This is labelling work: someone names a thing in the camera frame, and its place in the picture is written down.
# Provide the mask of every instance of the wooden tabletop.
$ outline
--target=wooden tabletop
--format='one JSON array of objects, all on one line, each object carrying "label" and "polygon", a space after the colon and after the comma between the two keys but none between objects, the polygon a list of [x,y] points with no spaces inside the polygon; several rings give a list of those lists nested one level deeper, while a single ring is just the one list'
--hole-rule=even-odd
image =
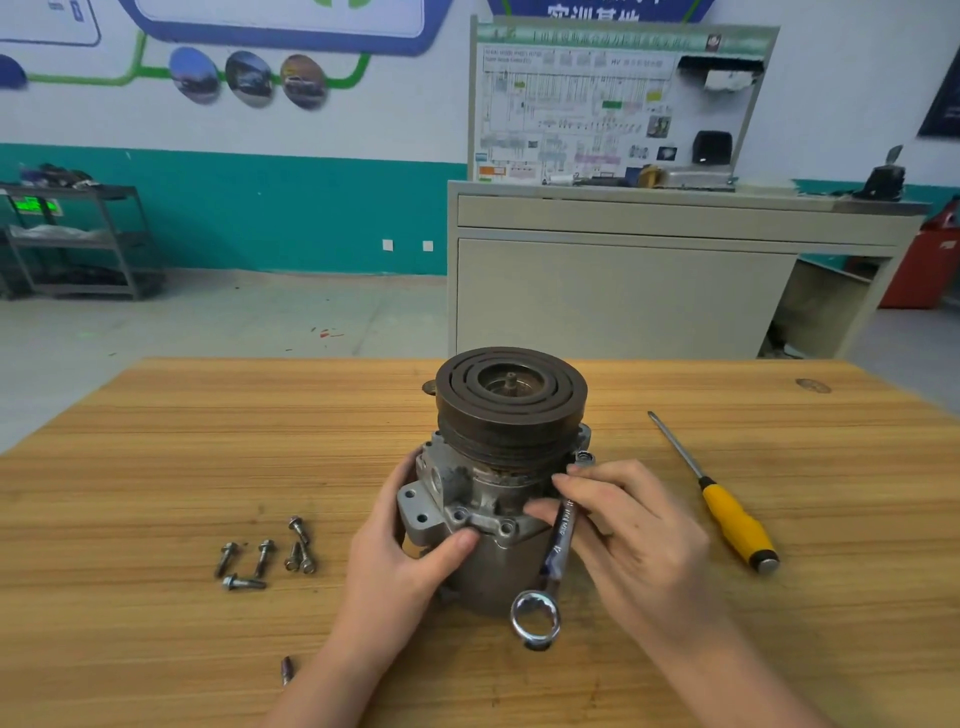
[{"label": "wooden tabletop", "polygon": [[[151,359],[0,457],[0,723],[253,725],[284,655],[323,642],[348,537],[433,430],[438,361]],[[842,726],[960,721],[960,424],[841,362],[581,362],[600,460],[644,460],[708,526],[739,621]],[[818,380],[829,394],[801,388]],[[708,520],[654,409],[767,526],[747,571]],[[320,568],[226,593],[304,516]],[[688,726],[579,562],[564,632],[524,650],[505,621],[438,608],[376,694],[376,726]]]}]

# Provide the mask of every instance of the green sign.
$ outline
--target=green sign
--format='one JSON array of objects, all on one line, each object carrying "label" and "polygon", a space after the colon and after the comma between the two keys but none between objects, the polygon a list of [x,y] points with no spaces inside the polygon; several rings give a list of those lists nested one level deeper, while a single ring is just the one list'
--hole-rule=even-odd
[{"label": "green sign", "polygon": [[592,30],[589,27],[570,27],[543,23],[515,26],[481,23],[477,26],[477,41],[481,43],[509,43],[513,45],[554,45],[563,47],[607,48],[625,51],[666,51],[712,56],[738,56],[763,59],[776,37],[770,28],[698,28],[673,26],[671,30],[623,32]]},{"label": "green sign", "polygon": [[[38,197],[14,197],[13,206],[19,212],[22,212],[25,215],[42,215],[43,207],[40,206],[40,198]],[[56,200],[51,200],[50,198],[43,198],[47,201],[47,207],[50,211],[57,217],[63,216],[63,209],[60,207],[60,203]]]}]

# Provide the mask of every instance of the compressor housing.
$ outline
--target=compressor housing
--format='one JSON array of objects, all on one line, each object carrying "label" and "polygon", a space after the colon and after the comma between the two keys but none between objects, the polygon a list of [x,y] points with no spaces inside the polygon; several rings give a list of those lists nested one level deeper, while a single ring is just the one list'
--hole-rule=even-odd
[{"label": "compressor housing", "polygon": [[555,495],[550,476],[589,446],[587,383],[555,356],[491,347],[446,361],[436,397],[437,430],[417,458],[418,480],[397,494],[400,517],[416,546],[477,530],[444,588],[474,612],[507,618],[516,595],[536,586],[550,530],[523,505]]}]

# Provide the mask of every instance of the red cabinet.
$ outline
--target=red cabinet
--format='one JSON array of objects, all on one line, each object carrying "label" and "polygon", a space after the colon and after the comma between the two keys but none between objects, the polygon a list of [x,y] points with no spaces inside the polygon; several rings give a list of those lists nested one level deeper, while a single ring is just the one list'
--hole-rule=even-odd
[{"label": "red cabinet", "polygon": [[880,308],[936,308],[960,265],[960,228],[920,231]]}]

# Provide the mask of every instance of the combination wrench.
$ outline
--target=combination wrench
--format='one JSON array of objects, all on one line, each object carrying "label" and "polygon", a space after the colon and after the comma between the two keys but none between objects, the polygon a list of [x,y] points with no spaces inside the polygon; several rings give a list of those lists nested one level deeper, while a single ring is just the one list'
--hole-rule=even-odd
[{"label": "combination wrench", "polygon": [[[589,467],[596,462],[593,455],[586,450],[579,450],[574,455],[574,463],[582,468]],[[550,532],[549,546],[543,557],[538,575],[538,587],[520,592],[510,608],[510,621],[514,631],[523,640],[523,646],[535,652],[548,649],[557,635],[560,634],[560,607],[557,606],[560,582],[566,571],[566,560],[570,555],[570,544],[573,540],[573,528],[577,523],[580,506],[569,498],[560,501],[560,510],[557,519],[553,522]],[[546,634],[537,634],[525,629],[520,624],[520,618],[535,611],[545,612],[550,618],[550,630]]]}]

